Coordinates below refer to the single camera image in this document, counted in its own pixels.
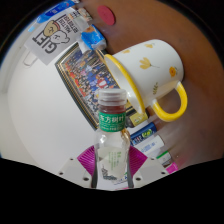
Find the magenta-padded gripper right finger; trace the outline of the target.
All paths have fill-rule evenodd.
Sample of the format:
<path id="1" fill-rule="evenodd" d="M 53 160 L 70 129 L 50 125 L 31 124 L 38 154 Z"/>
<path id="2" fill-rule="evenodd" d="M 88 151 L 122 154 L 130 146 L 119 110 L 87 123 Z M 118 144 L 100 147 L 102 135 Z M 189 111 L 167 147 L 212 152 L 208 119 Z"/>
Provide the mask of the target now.
<path id="1" fill-rule="evenodd" d="M 168 175 L 156 158 L 147 157 L 131 146 L 128 155 L 128 187 L 140 188 Z"/>

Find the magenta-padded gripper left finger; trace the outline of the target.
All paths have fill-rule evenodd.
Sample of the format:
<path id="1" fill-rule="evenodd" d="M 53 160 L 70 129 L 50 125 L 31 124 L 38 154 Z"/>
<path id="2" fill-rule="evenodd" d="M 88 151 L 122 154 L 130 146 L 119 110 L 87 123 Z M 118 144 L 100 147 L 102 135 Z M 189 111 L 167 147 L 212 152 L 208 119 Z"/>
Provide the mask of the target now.
<path id="1" fill-rule="evenodd" d="M 84 188 L 92 186 L 95 171 L 94 147 L 90 146 L 77 157 L 70 158 L 59 171 L 59 176 Z"/>

